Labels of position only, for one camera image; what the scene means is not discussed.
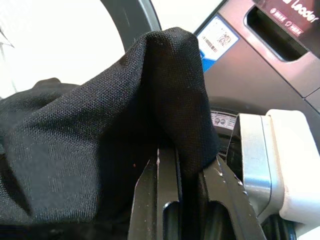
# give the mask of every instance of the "barcode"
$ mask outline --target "barcode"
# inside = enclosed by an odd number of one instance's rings
[[[202,39],[206,42],[206,44],[208,44],[212,51],[214,51],[215,53],[218,52],[216,47],[209,41],[209,39],[207,39],[205,36],[203,36]]]
[[[218,43],[220,43],[222,47],[225,47],[230,42],[231,37],[228,35],[227,32],[224,32],[224,34],[222,34],[218,39]]]

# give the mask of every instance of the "label sticker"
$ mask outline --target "label sticker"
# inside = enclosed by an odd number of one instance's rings
[[[199,41],[203,72],[206,72],[239,40],[239,37],[218,16],[215,16],[204,27],[197,38]]]
[[[236,124],[237,116],[224,112],[212,111],[211,120],[215,127],[233,130]]]

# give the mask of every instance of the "black fabric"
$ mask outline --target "black fabric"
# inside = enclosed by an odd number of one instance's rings
[[[179,152],[183,239],[197,239],[197,175],[217,154],[197,38],[142,36],[82,86],[57,79],[0,101],[0,225],[125,222],[162,137]]]

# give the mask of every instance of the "knit fabric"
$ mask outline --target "knit fabric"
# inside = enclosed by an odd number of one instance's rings
[[[197,176],[218,137],[198,40],[180,28],[143,35],[84,85],[53,78],[0,100],[0,225],[125,221],[162,137],[179,153],[183,239],[194,240]]]

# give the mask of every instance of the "gray appliance panel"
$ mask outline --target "gray appliance panel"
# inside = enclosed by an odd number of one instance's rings
[[[306,100],[320,113],[320,89],[308,96]]]
[[[302,97],[320,88],[320,59],[307,52],[295,61],[279,59],[272,49],[247,26],[247,14],[255,6],[252,0],[229,0],[219,14],[264,58]]]
[[[264,115],[270,109],[305,114],[320,151],[320,114],[240,37],[204,74],[212,108]]]

